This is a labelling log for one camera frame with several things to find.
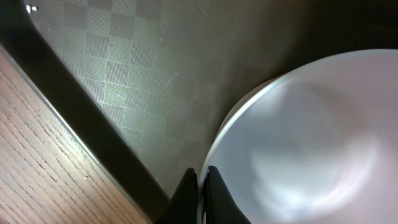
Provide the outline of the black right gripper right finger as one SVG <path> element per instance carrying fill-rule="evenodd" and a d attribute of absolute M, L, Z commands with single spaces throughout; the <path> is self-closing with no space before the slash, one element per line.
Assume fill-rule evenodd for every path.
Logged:
<path fill-rule="evenodd" d="M 209 166 L 203 185 L 204 212 L 207 224 L 250 224 L 235 204 L 220 172 Z"/>

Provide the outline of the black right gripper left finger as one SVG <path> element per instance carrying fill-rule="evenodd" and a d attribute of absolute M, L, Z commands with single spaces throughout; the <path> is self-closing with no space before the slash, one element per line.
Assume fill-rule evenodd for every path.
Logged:
<path fill-rule="evenodd" d="M 166 212 L 154 224 L 196 224 L 198 205 L 198 182 L 194 168 L 188 168 Z"/>

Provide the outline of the white rice bowl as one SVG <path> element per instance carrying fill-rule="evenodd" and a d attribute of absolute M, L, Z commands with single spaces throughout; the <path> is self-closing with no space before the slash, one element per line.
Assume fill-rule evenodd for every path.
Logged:
<path fill-rule="evenodd" d="M 397 222 L 397 51 L 323 58 L 259 85 L 223 121 L 216 167 L 251 223 Z"/>

